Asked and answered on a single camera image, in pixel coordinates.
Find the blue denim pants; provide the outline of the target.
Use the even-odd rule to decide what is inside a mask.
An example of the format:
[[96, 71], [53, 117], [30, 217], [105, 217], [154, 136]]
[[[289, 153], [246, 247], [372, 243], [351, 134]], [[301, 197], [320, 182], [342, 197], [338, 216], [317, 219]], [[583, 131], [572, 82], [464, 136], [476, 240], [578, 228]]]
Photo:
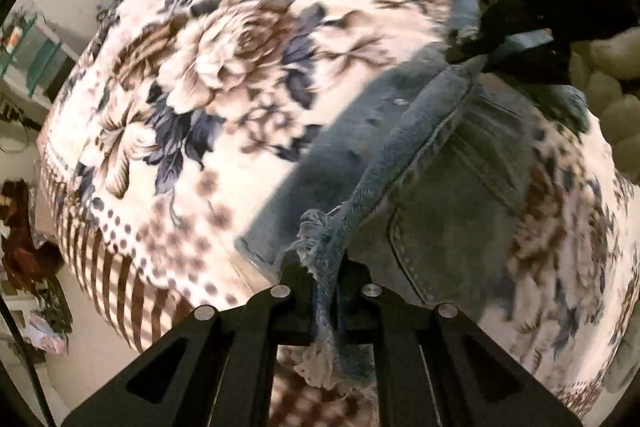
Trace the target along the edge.
[[248, 229], [241, 253], [264, 272], [300, 263], [317, 282], [314, 339], [293, 352], [307, 384], [367, 387], [373, 355], [330, 315], [344, 259], [409, 303], [449, 301], [478, 319], [506, 262], [532, 184], [539, 116], [588, 127], [568, 86], [488, 76], [431, 43], [383, 72], [312, 142]]

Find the white plush cushion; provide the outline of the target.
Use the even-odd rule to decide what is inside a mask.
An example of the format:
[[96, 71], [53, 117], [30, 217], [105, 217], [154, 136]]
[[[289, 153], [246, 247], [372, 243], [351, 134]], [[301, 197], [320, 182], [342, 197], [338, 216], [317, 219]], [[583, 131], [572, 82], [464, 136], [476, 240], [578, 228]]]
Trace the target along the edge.
[[639, 182], [639, 29], [572, 44], [570, 83], [585, 93], [599, 119], [616, 169]]

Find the brown clothes pile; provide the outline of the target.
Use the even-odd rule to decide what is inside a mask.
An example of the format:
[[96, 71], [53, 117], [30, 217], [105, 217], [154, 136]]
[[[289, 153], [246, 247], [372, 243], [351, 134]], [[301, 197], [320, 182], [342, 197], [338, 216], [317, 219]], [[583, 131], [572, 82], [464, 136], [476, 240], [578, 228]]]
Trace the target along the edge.
[[35, 295], [36, 284], [54, 277], [63, 266], [58, 246], [44, 242], [36, 247], [28, 217], [28, 186], [24, 180], [6, 181], [1, 187], [1, 223], [9, 229], [2, 237], [2, 267], [18, 291]]

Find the floral bed blanket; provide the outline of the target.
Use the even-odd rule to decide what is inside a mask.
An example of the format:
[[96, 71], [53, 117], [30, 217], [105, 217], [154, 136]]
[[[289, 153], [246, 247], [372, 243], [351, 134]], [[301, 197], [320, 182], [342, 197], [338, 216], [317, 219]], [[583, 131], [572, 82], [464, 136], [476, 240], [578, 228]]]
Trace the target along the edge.
[[[38, 141], [58, 248], [96, 311], [142, 355], [195, 308], [276, 285], [289, 265], [264, 272], [236, 239], [376, 77], [480, 28], [479, 1], [116, 4]], [[538, 117], [533, 181], [482, 315], [397, 294], [464, 312], [592, 426], [601, 395], [639, 374], [639, 182], [575, 89], [588, 127]], [[374, 381], [317, 388], [295, 372], [317, 289], [309, 343], [278, 349], [268, 424], [376, 426]]]

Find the teal metal shelf rack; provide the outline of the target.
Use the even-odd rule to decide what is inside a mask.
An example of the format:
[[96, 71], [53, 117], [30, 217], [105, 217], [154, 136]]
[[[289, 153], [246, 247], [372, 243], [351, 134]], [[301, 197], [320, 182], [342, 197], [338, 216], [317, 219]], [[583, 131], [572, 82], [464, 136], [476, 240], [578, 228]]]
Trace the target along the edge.
[[79, 55], [37, 11], [19, 8], [1, 26], [1, 81], [42, 107], [49, 107]]

